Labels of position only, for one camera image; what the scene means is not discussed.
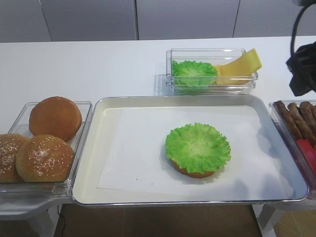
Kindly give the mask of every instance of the cheese slice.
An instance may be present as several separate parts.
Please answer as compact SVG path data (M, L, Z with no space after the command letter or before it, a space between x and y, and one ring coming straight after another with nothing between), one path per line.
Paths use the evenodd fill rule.
M260 58L255 49L243 54L238 59L226 65L217 66L216 69L220 72L222 77L249 77L251 74L262 68ZM216 84L218 85L236 85L245 84L248 80L233 80L218 78Z

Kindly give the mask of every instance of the green lettuce leaf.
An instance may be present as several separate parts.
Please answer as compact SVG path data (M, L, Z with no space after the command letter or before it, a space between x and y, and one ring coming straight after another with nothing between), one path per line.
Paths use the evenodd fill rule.
M231 159L227 138L207 124L187 124L172 130L165 146L167 157L189 173L217 171Z
M173 61L173 76L176 85L184 86L183 89L190 87L200 87L213 85L216 82L218 72L210 63L184 61L178 63Z

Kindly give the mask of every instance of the white paper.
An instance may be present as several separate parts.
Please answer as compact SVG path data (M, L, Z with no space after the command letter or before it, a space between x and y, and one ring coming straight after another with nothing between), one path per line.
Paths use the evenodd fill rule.
M106 110L105 116L111 113ZM224 134L232 159L203 179L176 171L165 155L165 139L174 128L200 122ZM273 162L276 156L256 111L249 106L126 108L98 183L101 189L186 195L211 200L288 198Z

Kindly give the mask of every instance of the tray rim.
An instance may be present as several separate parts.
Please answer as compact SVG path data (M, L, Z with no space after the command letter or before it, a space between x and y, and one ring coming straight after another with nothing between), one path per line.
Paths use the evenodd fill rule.
M130 99L130 98L143 98L143 99L146 99L146 98L154 98L154 97L160 97L160 98L184 98L184 97L250 97L250 98L253 98L257 101L259 101L262 105L262 107L264 108L265 112L269 115L269 117L271 117L271 114L269 113L266 105L264 104L264 102L258 97L258 96L254 96L254 95L250 95L250 94L207 94L207 95L168 95L168 96L121 96L121 97L115 97L115 96L110 96L110 97L104 97L102 99L100 99L94 106L93 108L93 113L92 113L92 118L91 118L91 123L89 124L89 128L87 130L87 135L84 139L84 144L83 144L83 147L82 147L82 150L81 150L81 155L80 155L80 161L81 161L81 156L82 156L82 153L84 151L84 147L85 147L85 144L86 144L86 141L88 139L88 134L90 132L90 128L91 128L91 125L92 125L92 119L94 118L94 115L95 115L95 111L96 109L98 108L98 104L103 102L104 100L109 100L109 99ZM80 202L78 201L75 196L74 196L74 185L75 185L75 182L76 182L76 177L77 177L77 174L78 174L78 170L79 170L79 166L80 166L80 163L78 163L78 167L76 169L76 174L75 174L75 178L74 178L74 182L72 183L72 186L71 186L71 199L79 204L79 205L82 205L82 206L102 206L102 207L111 207L111 206L157 206L157 205L160 205L160 206L164 206L164 205L199 205L199 204L212 204L212 205L221 205L221 204L275 204L275 203L290 203L290 202L296 202L296 201L302 201L304 200L309 191L310 191L310 187L309 185L306 183L305 179L303 178L304 182L305 182L305 185L307 187L307 192L304 194L303 197L300 197L300 198L296 198L296 199L284 199L284 200L280 200L280 199L271 199L271 200L250 200L250 201L166 201L166 202L157 202L157 201L153 201L153 202L123 202L123 203L83 203L83 202Z

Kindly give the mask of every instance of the sesame seed bun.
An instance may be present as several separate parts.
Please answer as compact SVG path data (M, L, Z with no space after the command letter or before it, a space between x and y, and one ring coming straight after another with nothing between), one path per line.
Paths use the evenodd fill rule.
M29 129L33 135L49 134L64 141L73 138L82 123L77 105L64 97L50 97L31 111Z
M65 181L74 156L74 150L62 139L39 135L24 143L16 154L16 170L26 182Z
M15 157L27 137L19 134L0 135L0 182L17 183L23 182L15 169Z

